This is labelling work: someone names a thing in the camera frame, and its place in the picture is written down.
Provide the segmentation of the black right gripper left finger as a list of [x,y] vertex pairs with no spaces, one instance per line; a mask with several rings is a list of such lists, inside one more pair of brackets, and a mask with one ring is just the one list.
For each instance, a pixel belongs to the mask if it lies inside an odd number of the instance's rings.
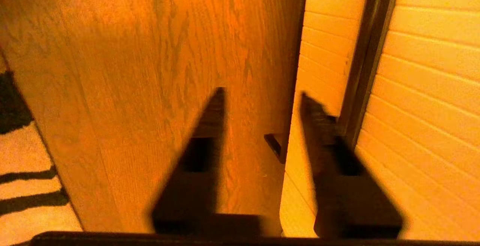
[[226,90],[215,89],[152,210],[157,234],[261,236],[260,217],[217,213]]

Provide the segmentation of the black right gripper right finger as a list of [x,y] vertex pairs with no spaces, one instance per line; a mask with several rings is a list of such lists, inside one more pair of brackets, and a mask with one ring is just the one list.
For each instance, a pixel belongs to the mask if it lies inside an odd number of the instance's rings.
[[338,133],[336,120],[303,92],[300,117],[321,239],[397,239],[404,219]]

